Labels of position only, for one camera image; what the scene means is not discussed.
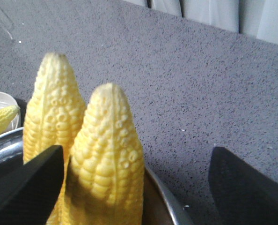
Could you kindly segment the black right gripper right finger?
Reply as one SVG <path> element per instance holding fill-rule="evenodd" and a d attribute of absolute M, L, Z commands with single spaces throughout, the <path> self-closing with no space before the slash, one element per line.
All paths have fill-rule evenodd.
<path fill-rule="evenodd" d="M 223 224 L 278 225 L 278 183 L 228 149 L 213 149 L 208 181 Z"/>

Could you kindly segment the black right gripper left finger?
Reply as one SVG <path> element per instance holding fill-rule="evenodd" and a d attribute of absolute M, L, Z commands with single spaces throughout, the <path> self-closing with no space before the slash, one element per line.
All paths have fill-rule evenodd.
<path fill-rule="evenodd" d="M 0 178 L 0 225 L 44 225 L 64 180 L 63 149 L 53 145 Z"/>

